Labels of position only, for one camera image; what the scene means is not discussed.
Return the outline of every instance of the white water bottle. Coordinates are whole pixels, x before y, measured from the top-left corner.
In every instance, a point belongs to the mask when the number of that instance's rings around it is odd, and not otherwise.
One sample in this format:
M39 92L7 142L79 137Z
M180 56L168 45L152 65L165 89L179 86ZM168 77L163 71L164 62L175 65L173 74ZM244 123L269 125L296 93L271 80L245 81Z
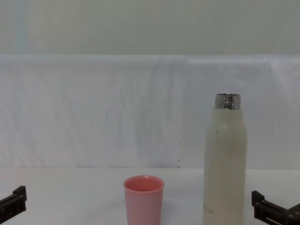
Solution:
M205 138L202 225L243 225L247 132L240 95L217 94Z

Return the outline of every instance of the cup rim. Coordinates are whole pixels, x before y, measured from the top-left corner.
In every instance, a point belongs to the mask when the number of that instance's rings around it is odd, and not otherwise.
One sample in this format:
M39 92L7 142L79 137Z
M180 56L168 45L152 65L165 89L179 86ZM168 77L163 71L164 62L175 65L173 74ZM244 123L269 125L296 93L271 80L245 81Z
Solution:
M126 187L126 185L128 184L128 182L130 182L131 180L133 179L136 179L136 178L141 178L141 177L150 177L150 178L153 178L157 181L159 181L162 185L161 187L155 189L155 190L152 190L152 191L135 191L135 190L132 190L132 189L129 189L128 187ZM123 187L126 191L128 192L131 192L131 193L135 193L135 194L153 194L153 193L158 193L158 192L161 192L164 187L165 187L165 182L163 179L159 178L159 177L156 177L156 176L151 176L151 175L137 175L137 176L133 176L133 177L129 177L127 178L124 183L123 183Z

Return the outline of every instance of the plastic cup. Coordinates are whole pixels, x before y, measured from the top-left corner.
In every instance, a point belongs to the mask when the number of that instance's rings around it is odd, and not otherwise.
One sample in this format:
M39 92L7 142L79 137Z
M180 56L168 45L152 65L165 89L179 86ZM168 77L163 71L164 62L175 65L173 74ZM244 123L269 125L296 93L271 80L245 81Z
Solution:
M128 225L160 225L164 186L162 179L147 175L124 182Z

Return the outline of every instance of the table surface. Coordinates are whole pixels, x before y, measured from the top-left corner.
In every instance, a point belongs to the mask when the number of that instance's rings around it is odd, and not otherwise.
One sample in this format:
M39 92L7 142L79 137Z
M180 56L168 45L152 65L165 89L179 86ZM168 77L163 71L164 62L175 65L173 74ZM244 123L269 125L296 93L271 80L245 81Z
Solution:
M200 225L203 169L1 168L0 198L27 188L27 211L6 225L126 225L122 183L137 174L165 180L162 225ZM248 170L245 225L253 218L251 191L290 208L300 203L300 171Z

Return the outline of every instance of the metal bottle neck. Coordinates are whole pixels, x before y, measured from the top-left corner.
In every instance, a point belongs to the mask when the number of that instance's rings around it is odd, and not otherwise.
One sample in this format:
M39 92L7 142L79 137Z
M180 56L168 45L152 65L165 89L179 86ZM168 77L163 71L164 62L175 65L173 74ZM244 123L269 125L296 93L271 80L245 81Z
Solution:
M240 109L240 95L227 93L217 94L215 108L225 110Z

